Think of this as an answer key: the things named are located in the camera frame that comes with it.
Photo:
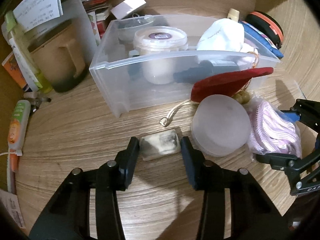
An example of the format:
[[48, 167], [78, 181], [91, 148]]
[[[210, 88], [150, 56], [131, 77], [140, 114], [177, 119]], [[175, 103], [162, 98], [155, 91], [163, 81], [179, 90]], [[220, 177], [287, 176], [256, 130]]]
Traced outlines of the frosted round plastic container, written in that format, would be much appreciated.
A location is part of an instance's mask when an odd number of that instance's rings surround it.
[[197, 147], [214, 157], [227, 156], [244, 146], [250, 132], [251, 123], [244, 107], [225, 95], [203, 99], [191, 124]]

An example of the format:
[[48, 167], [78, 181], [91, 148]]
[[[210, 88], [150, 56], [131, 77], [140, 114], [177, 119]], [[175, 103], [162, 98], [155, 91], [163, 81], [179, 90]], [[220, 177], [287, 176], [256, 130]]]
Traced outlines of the red velvet pouch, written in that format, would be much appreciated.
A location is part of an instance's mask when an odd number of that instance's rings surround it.
[[233, 96], [252, 78], [267, 76], [274, 72], [272, 67], [251, 68], [236, 72], [226, 72], [207, 77], [196, 82], [191, 90], [190, 100], [200, 103], [210, 95]]

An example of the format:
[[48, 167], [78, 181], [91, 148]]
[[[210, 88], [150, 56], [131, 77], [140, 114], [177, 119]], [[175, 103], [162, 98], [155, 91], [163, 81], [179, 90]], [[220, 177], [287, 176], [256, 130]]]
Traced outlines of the white cloth pouch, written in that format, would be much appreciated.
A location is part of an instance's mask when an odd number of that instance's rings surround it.
[[201, 36], [196, 50], [231, 51], [258, 56], [258, 50], [245, 42], [244, 26], [228, 18], [215, 21]]

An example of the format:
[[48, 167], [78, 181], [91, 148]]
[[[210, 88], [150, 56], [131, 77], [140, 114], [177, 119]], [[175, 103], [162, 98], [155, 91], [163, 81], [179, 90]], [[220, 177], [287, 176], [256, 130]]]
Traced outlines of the black orange round case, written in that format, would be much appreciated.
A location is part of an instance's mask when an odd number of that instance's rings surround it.
[[246, 16], [245, 21], [264, 33], [277, 49], [281, 48], [284, 32], [280, 24], [270, 15], [262, 11], [253, 11]]

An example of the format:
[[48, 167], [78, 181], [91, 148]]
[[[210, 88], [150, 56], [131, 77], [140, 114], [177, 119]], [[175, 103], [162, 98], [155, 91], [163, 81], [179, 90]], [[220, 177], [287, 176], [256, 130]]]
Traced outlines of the blue patchwork pencil pouch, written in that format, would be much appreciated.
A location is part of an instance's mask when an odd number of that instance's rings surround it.
[[261, 31], [259, 31], [256, 27], [253, 25], [245, 22], [240, 21], [244, 27], [244, 31], [251, 35], [253, 38], [255, 38], [257, 41], [259, 41], [262, 45], [264, 45], [268, 50], [270, 50], [274, 55], [276, 55], [277, 58], [282, 59], [284, 55], [282, 52], [274, 45], [274, 43]]

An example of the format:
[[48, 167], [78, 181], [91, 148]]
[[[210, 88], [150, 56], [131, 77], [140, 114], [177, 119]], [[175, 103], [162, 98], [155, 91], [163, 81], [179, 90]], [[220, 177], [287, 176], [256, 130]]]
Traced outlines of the orange green tube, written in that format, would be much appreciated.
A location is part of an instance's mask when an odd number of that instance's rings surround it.
[[10, 158], [10, 169], [12, 172], [18, 170], [18, 159], [22, 156], [25, 134], [30, 115], [31, 104], [28, 100], [19, 100], [16, 103], [11, 116], [8, 132], [8, 152]]

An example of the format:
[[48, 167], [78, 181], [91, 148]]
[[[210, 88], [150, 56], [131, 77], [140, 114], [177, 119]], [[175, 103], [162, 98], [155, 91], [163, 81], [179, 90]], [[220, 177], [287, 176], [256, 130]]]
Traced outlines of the cream lotion tube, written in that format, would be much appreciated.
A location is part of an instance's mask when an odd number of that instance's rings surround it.
[[227, 18], [233, 21], [238, 22], [240, 16], [240, 11], [231, 8], [228, 12]]

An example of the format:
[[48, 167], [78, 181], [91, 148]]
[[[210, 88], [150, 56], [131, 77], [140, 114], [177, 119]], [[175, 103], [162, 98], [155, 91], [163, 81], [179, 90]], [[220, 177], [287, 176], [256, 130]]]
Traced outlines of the green spray bottle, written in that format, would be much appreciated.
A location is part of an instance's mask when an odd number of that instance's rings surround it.
[[3, 37], [12, 49], [17, 65], [29, 88], [33, 92], [49, 93], [52, 90], [52, 85], [44, 77], [31, 57], [28, 51], [29, 42], [12, 11], [8, 11], [4, 15], [4, 23], [1, 26], [1, 30]]

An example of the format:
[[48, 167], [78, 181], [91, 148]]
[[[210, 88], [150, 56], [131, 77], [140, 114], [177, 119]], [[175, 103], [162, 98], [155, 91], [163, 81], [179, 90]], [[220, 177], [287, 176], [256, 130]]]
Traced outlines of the brown mug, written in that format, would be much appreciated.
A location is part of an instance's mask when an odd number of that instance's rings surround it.
[[62, 22], [33, 40], [28, 51], [58, 93], [73, 89], [87, 74], [88, 66], [71, 20]]

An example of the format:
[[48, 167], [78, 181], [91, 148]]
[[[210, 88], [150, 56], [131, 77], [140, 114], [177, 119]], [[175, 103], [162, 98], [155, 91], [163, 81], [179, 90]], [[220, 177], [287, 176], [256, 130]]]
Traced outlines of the orange booklet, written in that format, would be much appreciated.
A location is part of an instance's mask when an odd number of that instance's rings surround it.
[[2, 62], [2, 66], [13, 78], [13, 80], [19, 85], [21, 89], [27, 91], [29, 89], [27, 82], [25, 81], [22, 72], [17, 64], [15, 55], [11, 52]]

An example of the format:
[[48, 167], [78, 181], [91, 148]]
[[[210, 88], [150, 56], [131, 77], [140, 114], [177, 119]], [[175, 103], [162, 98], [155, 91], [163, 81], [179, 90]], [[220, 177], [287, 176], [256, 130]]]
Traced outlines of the clear plastic storage bin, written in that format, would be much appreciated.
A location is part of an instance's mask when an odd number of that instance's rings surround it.
[[197, 81], [251, 67], [276, 67], [279, 59], [244, 34], [254, 53], [201, 50], [212, 17], [149, 15], [114, 20], [106, 29], [89, 71], [115, 116], [190, 98]]

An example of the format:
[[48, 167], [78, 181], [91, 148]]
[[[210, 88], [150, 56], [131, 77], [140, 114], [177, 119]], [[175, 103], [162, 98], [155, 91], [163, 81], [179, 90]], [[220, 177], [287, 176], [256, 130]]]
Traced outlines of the bowl of trinkets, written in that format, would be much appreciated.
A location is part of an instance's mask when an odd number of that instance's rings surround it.
[[135, 33], [146, 27], [153, 26], [155, 18], [152, 15], [132, 17], [118, 23], [118, 38], [121, 42], [131, 43]]

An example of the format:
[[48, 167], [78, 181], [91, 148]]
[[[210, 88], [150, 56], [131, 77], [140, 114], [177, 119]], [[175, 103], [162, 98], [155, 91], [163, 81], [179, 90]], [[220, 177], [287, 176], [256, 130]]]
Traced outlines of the pink white small box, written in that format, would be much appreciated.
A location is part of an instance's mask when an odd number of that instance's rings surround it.
[[117, 19], [122, 20], [132, 15], [146, 5], [145, 0], [124, 0], [111, 9], [111, 14]]

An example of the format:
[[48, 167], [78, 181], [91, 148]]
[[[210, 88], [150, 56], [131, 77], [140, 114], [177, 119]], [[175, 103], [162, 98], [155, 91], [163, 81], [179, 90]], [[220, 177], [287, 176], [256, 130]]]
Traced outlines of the white paper receipt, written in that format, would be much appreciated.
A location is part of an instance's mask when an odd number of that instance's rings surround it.
[[54, 27], [71, 20], [86, 61], [97, 49], [93, 29], [81, 0], [23, 0], [13, 14], [24, 33], [32, 29]]

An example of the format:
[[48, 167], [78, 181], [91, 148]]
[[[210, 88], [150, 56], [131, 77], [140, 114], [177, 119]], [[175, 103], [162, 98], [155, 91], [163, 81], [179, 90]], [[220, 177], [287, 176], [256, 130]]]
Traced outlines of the stack of books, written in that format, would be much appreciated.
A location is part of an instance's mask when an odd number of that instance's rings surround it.
[[93, 35], [99, 45], [108, 25], [112, 4], [109, 0], [81, 0], [92, 26]]

